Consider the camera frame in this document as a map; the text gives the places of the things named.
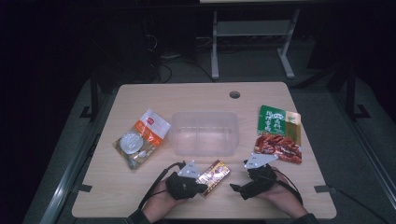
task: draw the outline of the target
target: clear plastic container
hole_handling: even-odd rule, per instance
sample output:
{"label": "clear plastic container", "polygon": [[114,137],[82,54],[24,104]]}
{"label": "clear plastic container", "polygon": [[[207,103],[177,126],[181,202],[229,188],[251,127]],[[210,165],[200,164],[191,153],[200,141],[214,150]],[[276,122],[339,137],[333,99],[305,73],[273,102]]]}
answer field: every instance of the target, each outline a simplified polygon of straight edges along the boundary
{"label": "clear plastic container", "polygon": [[179,156],[232,156],[239,144],[232,112],[188,111],[172,116],[169,138]]}

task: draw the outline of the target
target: white snack bag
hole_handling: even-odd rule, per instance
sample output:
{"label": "white snack bag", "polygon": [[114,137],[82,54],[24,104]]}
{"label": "white snack bag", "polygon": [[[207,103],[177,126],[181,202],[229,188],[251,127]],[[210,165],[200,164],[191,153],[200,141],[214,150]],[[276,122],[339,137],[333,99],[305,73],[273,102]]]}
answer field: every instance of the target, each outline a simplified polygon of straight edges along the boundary
{"label": "white snack bag", "polygon": [[171,125],[149,109],[134,127],[114,142],[113,147],[136,170],[161,144]]}

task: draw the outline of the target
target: black cable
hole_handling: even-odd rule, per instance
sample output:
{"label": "black cable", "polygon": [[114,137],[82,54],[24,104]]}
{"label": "black cable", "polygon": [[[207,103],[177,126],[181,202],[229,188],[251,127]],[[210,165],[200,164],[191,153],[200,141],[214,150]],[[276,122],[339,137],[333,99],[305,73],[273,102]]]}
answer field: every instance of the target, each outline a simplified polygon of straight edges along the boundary
{"label": "black cable", "polygon": [[168,189],[161,190],[161,191],[158,191],[158,192],[156,192],[156,193],[153,193],[153,194],[151,194],[149,197],[152,197],[152,196],[157,195],[157,194],[160,194],[160,193],[164,193],[164,192],[166,192],[166,191],[168,191]]}
{"label": "black cable", "polygon": [[288,190],[290,193],[292,193],[292,194],[296,197],[296,199],[297,199],[301,204],[304,204],[304,203],[303,203],[303,198],[301,197],[301,194],[300,194],[300,192],[297,190],[297,188],[296,188],[296,189],[293,189],[290,185],[288,185],[287,183],[285,183],[285,182],[283,182],[283,181],[281,181],[281,180],[274,180],[274,179],[271,179],[271,178],[266,177],[266,176],[264,176],[264,175],[257,175],[257,177],[262,178],[262,179],[269,180],[269,181],[271,181],[271,182],[273,182],[273,183],[277,183],[278,185],[282,186],[283,188],[285,188],[286,190]]}
{"label": "black cable", "polygon": [[201,65],[199,65],[199,64],[197,64],[197,63],[192,63],[192,62],[188,62],[188,61],[184,61],[184,62],[167,62],[167,63],[190,63],[190,64],[193,64],[193,65],[197,66],[198,68],[200,68],[200,69],[206,74],[206,76],[209,77],[209,79],[210,79],[212,82],[215,82],[215,81],[216,81],[215,79],[212,78],[212,76],[210,76],[210,75],[206,72],[206,70],[205,70]]}
{"label": "black cable", "polygon": [[161,180],[163,180],[163,177],[169,172],[170,169],[172,169],[174,166],[178,166],[178,168],[181,170],[185,165],[186,162],[176,162],[170,165],[168,168],[164,169],[163,172],[157,177],[157,179],[151,185],[145,197],[143,197],[142,201],[140,202],[138,208],[140,210],[143,208],[143,205],[145,205],[146,201],[152,196],[151,195],[152,191],[154,191],[154,189],[158,186]]}
{"label": "black cable", "polygon": [[366,206],[365,204],[359,202],[358,200],[354,199],[352,196],[348,195],[347,193],[345,193],[344,191],[329,185],[326,183],[326,185],[331,188],[331,189],[335,189],[337,192],[343,194],[344,196],[346,196],[349,200],[351,200],[354,203],[357,203],[358,205],[362,206],[363,208],[365,208],[367,211],[371,212],[373,215],[375,215],[377,218],[379,218],[381,221],[383,221],[386,224],[390,224],[389,222],[387,222],[384,218],[382,218],[378,213],[376,213],[373,209],[369,208],[368,206]]}
{"label": "black cable", "polygon": [[242,45],[236,44],[233,41],[230,41],[230,44],[228,44],[226,41],[221,41],[221,43],[218,43],[218,53],[221,54],[235,54],[239,51],[242,51]]}
{"label": "black cable", "polygon": [[171,69],[170,67],[166,66],[166,65],[163,64],[163,63],[160,63],[159,66],[165,67],[165,68],[167,68],[167,69],[169,70],[169,77],[168,77],[165,81],[163,81],[163,78],[161,77],[161,74],[159,73],[159,80],[160,80],[160,83],[166,83],[166,82],[168,82],[168,81],[171,79],[171,77],[172,77],[172,75],[173,75],[172,69]]}
{"label": "black cable", "polygon": [[204,44],[200,44],[200,46],[196,47],[196,53],[200,53],[203,52],[204,49],[209,49],[212,47],[213,41],[211,37],[207,37],[207,38],[202,38],[205,39],[206,42],[204,42]]}
{"label": "black cable", "polygon": [[296,190],[297,192],[299,192],[298,189],[297,189],[297,187],[293,184],[293,182],[291,182],[291,180],[290,180],[286,175],[284,175],[282,172],[280,172],[280,171],[278,171],[278,170],[273,170],[273,171],[278,172],[278,173],[280,173],[281,175],[283,175],[283,176],[294,186],[295,190]]}

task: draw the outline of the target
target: meat image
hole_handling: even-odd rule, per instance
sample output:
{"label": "meat image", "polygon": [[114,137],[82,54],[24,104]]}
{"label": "meat image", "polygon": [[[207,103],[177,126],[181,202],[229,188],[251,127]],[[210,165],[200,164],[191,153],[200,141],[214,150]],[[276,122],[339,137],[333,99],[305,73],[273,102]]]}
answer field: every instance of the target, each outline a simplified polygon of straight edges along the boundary
{"label": "meat image", "polygon": [[288,137],[280,134],[264,133],[256,140],[254,147],[256,153],[276,154],[282,161],[301,163],[302,152],[300,146]]}

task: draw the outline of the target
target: candy bar wrapper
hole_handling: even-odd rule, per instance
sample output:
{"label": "candy bar wrapper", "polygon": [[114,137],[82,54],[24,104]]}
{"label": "candy bar wrapper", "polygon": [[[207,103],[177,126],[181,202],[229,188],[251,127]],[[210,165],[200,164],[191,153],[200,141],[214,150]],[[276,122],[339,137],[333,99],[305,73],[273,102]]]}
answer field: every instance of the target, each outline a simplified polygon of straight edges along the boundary
{"label": "candy bar wrapper", "polygon": [[262,105],[254,152],[302,163],[300,114]]}
{"label": "candy bar wrapper", "polygon": [[134,127],[113,143],[128,166],[136,170],[162,143],[171,125],[151,109],[138,120]]}
{"label": "candy bar wrapper", "polygon": [[230,172],[230,169],[222,161],[215,161],[196,181],[198,184],[207,185],[207,190],[201,195],[207,198]]}

